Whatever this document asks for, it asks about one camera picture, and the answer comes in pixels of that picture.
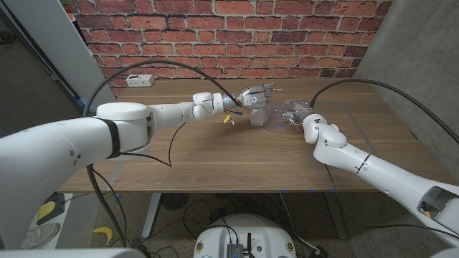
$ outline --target gray wall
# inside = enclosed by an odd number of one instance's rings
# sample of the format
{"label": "gray wall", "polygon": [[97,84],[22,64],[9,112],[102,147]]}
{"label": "gray wall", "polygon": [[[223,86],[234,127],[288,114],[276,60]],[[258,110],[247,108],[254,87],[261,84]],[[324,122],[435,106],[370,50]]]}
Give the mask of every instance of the gray wall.
{"label": "gray wall", "polygon": [[[398,87],[459,133],[459,1],[394,1],[353,77]],[[378,91],[459,182],[459,145],[413,104]]]}

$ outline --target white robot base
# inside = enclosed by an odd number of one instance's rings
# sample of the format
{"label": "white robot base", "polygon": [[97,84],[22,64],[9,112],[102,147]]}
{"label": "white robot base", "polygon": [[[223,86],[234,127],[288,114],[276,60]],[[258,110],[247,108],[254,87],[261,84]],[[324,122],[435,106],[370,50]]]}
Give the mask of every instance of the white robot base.
{"label": "white robot base", "polygon": [[[227,228],[225,222],[236,233]],[[250,248],[251,255],[248,254],[247,247]],[[296,258],[296,251],[290,235],[273,221],[254,214],[233,214],[210,224],[198,236],[193,258],[244,256]]]}

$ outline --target black strap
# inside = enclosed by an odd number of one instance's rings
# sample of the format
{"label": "black strap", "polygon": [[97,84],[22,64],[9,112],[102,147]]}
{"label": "black strap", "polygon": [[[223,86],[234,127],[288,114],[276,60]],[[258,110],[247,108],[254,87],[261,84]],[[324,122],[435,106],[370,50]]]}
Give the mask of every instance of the black strap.
{"label": "black strap", "polygon": [[120,134],[118,132],[118,127],[116,126],[115,122],[113,122],[112,120],[107,120],[107,119],[102,119],[102,118],[97,118],[97,119],[107,124],[108,129],[110,130],[110,135],[112,137],[112,154],[108,156],[108,158],[118,157],[119,155],[121,155]]}

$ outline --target brick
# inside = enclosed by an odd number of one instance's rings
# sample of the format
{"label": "brick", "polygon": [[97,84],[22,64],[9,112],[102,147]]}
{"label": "brick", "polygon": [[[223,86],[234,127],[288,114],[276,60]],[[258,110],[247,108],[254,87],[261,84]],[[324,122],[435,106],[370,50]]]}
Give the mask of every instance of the brick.
{"label": "brick", "polygon": [[339,59],[339,58],[331,58],[331,57],[324,57],[317,60],[318,67],[326,67],[326,68],[345,68],[349,67],[352,63],[350,59]]}
{"label": "brick", "polygon": [[195,42],[196,32],[168,31],[162,33],[165,42]]}
{"label": "brick", "polygon": [[228,45],[228,55],[242,55],[244,49],[238,45]]}
{"label": "brick", "polygon": [[245,57],[219,57],[217,64],[220,67],[247,67],[249,59]]}
{"label": "brick", "polygon": [[193,14],[192,1],[155,1],[156,12],[158,14]]}
{"label": "brick", "polygon": [[297,17],[286,17],[282,21],[282,29],[298,29],[300,19]]}
{"label": "brick", "polygon": [[373,38],[374,36],[376,35],[376,33],[370,33],[370,34],[367,34],[364,38],[364,44],[370,44],[372,43],[373,41]]}
{"label": "brick", "polygon": [[98,10],[95,8],[93,3],[86,2],[86,1],[79,1],[76,2],[80,11],[83,14],[97,14]]}
{"label": "brick", "polygon": [[103,62],[102,62],[102,58],[100,58],[100,56],[93,56],[95,62],[98,64],[98,65],[104,65]]}
{"label": "brick", "polygon": [[332,16],[308,16],[301,20],[300,29],[334,30],[339,18]]}
{"label": "brick", "polygon": [[293,67],[298,63],[297,57],[270,57],[266,65],[268,67]]}
{"label": "brick", "polygon": [[161,42],[160,32],[143,32],[143,38],[146,42]]}
{"label": "brick", "polygon": [[106,66],[120,66],[116,57],[102,57],[102,60]]}
{"label": "brick", "polygon": [[255,32],[253,34],[253,42],[255,43],[269,43],[271,39],[270,32]]}
{"label": "brick", "polygon": [[306,32],[273,32],[273,43],[304,42]]}
{"label": "brick", "polygon": [[325,32],[309,32],[308,37],[306,38],[307,42],[322,42]]}
{"label": "brick", "polygon": [[279,55],[289,55],[293,53],[293,45],[290,44],[280,44],[278,46]]}
{"label": "brick", "polygon": [[247,43],[251,40],[247,32],[217,32],[217,41],[222,43]]}
{"label": "brick", "polygon": [[363,57],[366,52],[366,47],[347,47],[344,52],[345,57]]}
{"label": "brick", "polygon": [[377,32],[379,26],[381,26],[381,23],[382,19],[363,18],[360,21],[359,30]]}
{"label": "brick", "polygon": [[275,14],[311,14],[314,5],[310,1],[277,1]]}
{"label": "brick", "polygon": [[372,15],[375,9],[374,1],[337,1],[333,13],[351,16]]}
{"label": "brick", "polygon": [[248,1],[216,1],[218,14],[253,14],[253,6]]}
{"label": "brick", "polygon": [[323,56],[327,52],[327,46],[300,45],[296,46],[295,52],[299,55]]}
{"label": "brick", "polygon": [[143,54],[173,54],[170,44],[145,44],[142,46]]}
{"label": "brick", "polygon": [[222,68],[203,68],[201,71],[213,78],[221,78],[223,76]]}
{"label": "brick", "polygon": [[93,40],[88,31],[82,30],[81,32],[83,33],[83,38],[86,40],[86,42],[91,42]]}
{"label": "brick", "polygon": [[190,29],[223,29],[223,17],[188,17]]}
{"label": "brick", "polygon": [[389,11],[389,8],[390,8],[391,5],[392,5],[392,2],[380,3],[378,8],[376,8],[376,11],[374,11],[374,13],[377,16],[386,16],[386,14]]}
{"label": "brick", "polygon": [[146,60],[150,60],[150,57],[120,57],[121,65],[131,65]]}
{"label": "brick", "polygon": [[78,25],[84,29],[112,29],[113,26],[106,15],[75,15]]}
{"label": "brick", "polygon": [[215,34],[214,32],[198,32],[198,38],[201,43],[213,42]]}
{"label": "brick", "polygon": [[160,78],[175,78],[177,76],[176,69],[171,67],[145,68],[145,72]]}
{"label": "brick", "polygon": [[244,69],[241,69],[240,77],[246,77],[246,78],[271,77],[271,70],[269,68],[244,68]]}
{"label": "brick", "polygon": [[346,69],[346,70],[339,70],[335,78],[350,78],[355,73],[355,69]]}
{"label": "brick", "polygon": [[131,0],[95,0],[101,14],[119,14],[134,12]]}
{"label": "brick", "polygon": [[321,74],[319,77],[321,78],[333,78],[335,75],[336,70],[335,69],[322,69]]}
{"label": "brick", "polygon": [[91,37],[95,42],[109,42],[107,32],[105,30],[94,29],[90,31]]}
{"label": "brick", "polygon": [[142,42],[142,33],[135,31],[108,31],[112,42]]}
{"label": "brick", "polygon": [[131,16],[129,21],[134,29],[166,28],[166,18],[160,16]]}
{"label": "brick", "polygon": [[287,77],[287,68],[274,68],[273,69],[274,78],[284,78]]}
{"label": "brick", "polygon": [[358,25],[359,25],[359,19],[351,18],[351,17],[344,17],[341,20],[341,25],[339,25],[339,30],[355,31],[357,30]]}
{"label": "brick", "polygon": [[319,69],[311,68],[289,68],[288,76],[289,77],[317,77],[320,74]]}
{"label": "brick", "polygon": [[331,14],[333,10],[333,2],[322,1],[318,2],[314,14]]}
{"label": "brick", "polygon": [[199,65],[198,57],[170,57],[169,60],[180,62],[193,67],[197,67]]}
{"label": "brick", "polygon": [[149,0],[134,0],[134,7],[138,14],[152,14],[153,7]]}
{"label": "brick", "polygon": [[361,62],[361,59],[354,59],[354,61],[352,61],[351,67],[357,68],[360,65],[360,62]]}
{"label": "brick", "polygon": [[108,18],[114,29],[127,29],[130,27],[128,18],[125,16],[110,16]]}
{"label": "brick", "polygon": [[245,19],[246,29],[279,29],[280,18],[277,17],[248,17]]}
{"label": "brick", "polygon": [[227,18],[228,29],[244,29],[244,18],[242,17],[228,17]]}
{"label": "brick", "polygon": [[325,42],[338,44],[357,44],[360,43],[363,33],[343,33],[329,32],[325,37]]}
{"label": "brick", "polygon": [[211,1],[195,1],[194,12],[197,14],[213,14]]}
{"label": "brick", "polygon": [[122,54],[123,50],[117,44],[88,44],[93,54]]}
{"label": "brick", "polygon": [[253,57],[249,63],[249,67],[264,67],[264,66],[265,66],[265,58],[261,58],[261,57]]}
{"label": "brick", "polygon": [[140,54],[141,51],[138,49],[136,44],[123,44],[123,51],[125,54]]}
{"label": "brick", "polygon": [[255,7],[256,14],[272,14],[273,12],[273,3],[271,1],[257,1]]}
{"label": "brick", "polygon": [[215,57],[201,57],[202,67],[215,67],[217,59]]}
{"label": "brick", "polygon": [[244,55],[271,56],[275,55],[275,45],[248,45],[244,46]]}
{"label": "brick", "polygon": [[335,56],[342,56],[344,54],[345,47],[340,46],[330,46],[330,50],[328,51],[329,55]]}
{"label": "brick", "polygon": [[193,52],[194,54],[201,55],[223,55],[224,45],[195,45]]}
{"label": "brick", "polygon": [[239,69],[225,68],[224,69],[224,77],[225,78],[238,78],[239,77]]}
{"label": "brick", "polygon": [[193,49],[190,44],[176,44],[175,52],[180,55],[189,56],[193,55]]}
{"label": "brick", "polygon": [[186,29],[185,18],[169,17],[167,19],[167,26],[170,29]]}
{"label": "brick", "polygon": [[314,57],[304,57],[300,59],[300,66],[301,67],[312,67],[316,63],[316,59]]}

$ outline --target wall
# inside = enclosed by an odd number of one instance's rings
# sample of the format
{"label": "wall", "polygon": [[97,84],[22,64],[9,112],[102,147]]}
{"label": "wall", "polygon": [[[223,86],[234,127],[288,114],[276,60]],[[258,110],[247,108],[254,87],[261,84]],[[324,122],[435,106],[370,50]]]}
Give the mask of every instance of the wall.
{"label": "wall", "polygon": [[[156,58],[218,78],[350,77],[391,1],[73,0],[105,75]],[[193,77],[157,67],[131,73]],[[115,85],[124,86],[118,79]]]}
{"label": "wall", "polygon": [[[458,27],[458,0],[395,1],[354,77],[398,87],[459,133]],[[459,182],[459,145],[407,100],[380,93]]]}

